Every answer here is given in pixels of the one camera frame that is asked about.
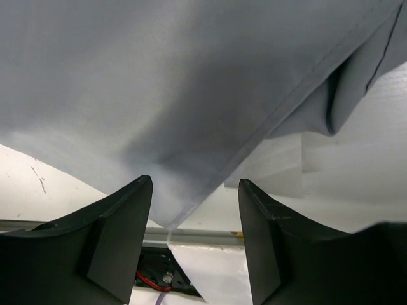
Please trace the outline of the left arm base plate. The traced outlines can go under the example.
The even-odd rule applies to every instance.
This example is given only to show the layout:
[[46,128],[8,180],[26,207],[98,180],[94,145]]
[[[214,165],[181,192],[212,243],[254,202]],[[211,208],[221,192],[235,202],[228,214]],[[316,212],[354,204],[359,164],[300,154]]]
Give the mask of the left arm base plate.
[[166,247],[142,246],[134,286],[202,298],[171,250]]

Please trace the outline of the grey pillowcase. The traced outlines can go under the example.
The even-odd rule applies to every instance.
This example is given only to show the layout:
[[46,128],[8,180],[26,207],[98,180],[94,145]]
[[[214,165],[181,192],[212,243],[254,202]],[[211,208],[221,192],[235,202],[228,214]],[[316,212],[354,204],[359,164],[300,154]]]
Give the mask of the grey pillowcase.
[[405,61],[405,1],[2,1],[1,143],[105,193],[150,175],[175,228]]

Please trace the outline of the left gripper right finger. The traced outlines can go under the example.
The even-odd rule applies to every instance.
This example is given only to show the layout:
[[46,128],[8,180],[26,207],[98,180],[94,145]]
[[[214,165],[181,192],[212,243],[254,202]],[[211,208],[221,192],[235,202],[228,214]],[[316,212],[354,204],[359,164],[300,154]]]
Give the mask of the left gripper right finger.
[[406,224],[355,233],[305,217],[242,179],[238,202],[255,304],[405,304]]

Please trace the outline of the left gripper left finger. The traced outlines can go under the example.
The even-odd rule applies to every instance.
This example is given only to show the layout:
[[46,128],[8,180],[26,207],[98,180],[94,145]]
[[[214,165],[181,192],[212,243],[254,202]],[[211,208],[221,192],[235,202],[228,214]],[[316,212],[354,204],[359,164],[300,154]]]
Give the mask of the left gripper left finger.
[[115,193],[29,231],[1,235],[2,304],[128,304],[153,183]]

